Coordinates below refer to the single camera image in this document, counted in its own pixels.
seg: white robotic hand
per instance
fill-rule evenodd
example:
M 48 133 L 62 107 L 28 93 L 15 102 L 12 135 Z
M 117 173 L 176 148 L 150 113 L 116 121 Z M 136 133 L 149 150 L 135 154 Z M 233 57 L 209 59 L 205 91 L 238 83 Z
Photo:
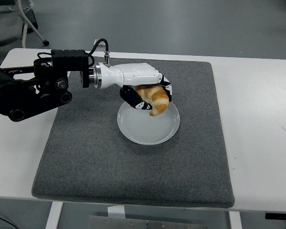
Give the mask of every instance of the white robotic hand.
M 162 85 L 169 101 L 171 101 L 171 83 L 158 70 L 147 63 L 128 63 L 115 66 L 97 63 L 89 68 L 89 85 L 94 85 L 100 89 L 113 84 L 119 85 L 121 87 L 121 98 L 136 109 L 151 110 L 152 106 L 145 102 L 131 86 L 157 83 Z

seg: white table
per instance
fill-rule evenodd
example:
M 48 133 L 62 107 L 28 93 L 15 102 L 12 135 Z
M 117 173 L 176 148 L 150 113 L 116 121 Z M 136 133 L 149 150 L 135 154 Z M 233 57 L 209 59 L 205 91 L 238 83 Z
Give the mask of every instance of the white table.
M 47 51 L 14 49 L 1 67 L 32 66 Z M 211 63 L 235 196 L 229 210 L 286 213 L 286 60 L 110 55 Z M 19 123 L 0 115 L 0 198 L 37 200 L 31 187 L 56 111 Z

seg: chair wheel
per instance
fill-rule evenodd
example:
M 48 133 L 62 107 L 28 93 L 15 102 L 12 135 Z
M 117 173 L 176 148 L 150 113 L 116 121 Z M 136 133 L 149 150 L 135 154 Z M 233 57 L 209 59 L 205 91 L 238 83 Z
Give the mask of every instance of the chair wheel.
M 42 43 L 43 43 L 45 46 L 48 46 L 48 45 L 50 44 L 50 42 L 49 42 L 48 40 L 44 40 Z

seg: robot finger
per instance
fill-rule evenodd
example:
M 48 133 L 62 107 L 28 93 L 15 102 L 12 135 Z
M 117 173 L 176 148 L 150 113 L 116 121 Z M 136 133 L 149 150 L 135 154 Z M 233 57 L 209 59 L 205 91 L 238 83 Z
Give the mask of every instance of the robot finger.
M 120 97 L 135 109 L 152 110 L 153 108 L 131 86 L 123 86 L 120 89 Z
M 162 78 L 160 79 L 159 84 L 162 85 L 163 89 L 165 90 L 165 92 L 169 98 L 169 101 L 171 102 L 172 101 L 172 95 L 173 95 L 171 82 L 169 82 L 169 80 L 164 75 L 162 75 Z

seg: black cable on floor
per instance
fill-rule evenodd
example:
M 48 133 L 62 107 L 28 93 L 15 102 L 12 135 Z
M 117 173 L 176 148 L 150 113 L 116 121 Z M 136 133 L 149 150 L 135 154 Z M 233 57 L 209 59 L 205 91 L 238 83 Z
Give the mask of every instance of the black cable on floor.
M 7 222 L 7 223 L 10 224 L 10 225 L 12 225 L 14 228 L 19 229 L 18 227 L 16 227 L 16 226 L 15 226 L 14 224 L 12 224 L 11 222 L 8 222 L 7 220 L 2 219 L 1 217 L 0 217 L 0 219 L 3 220 L 4 222 Z

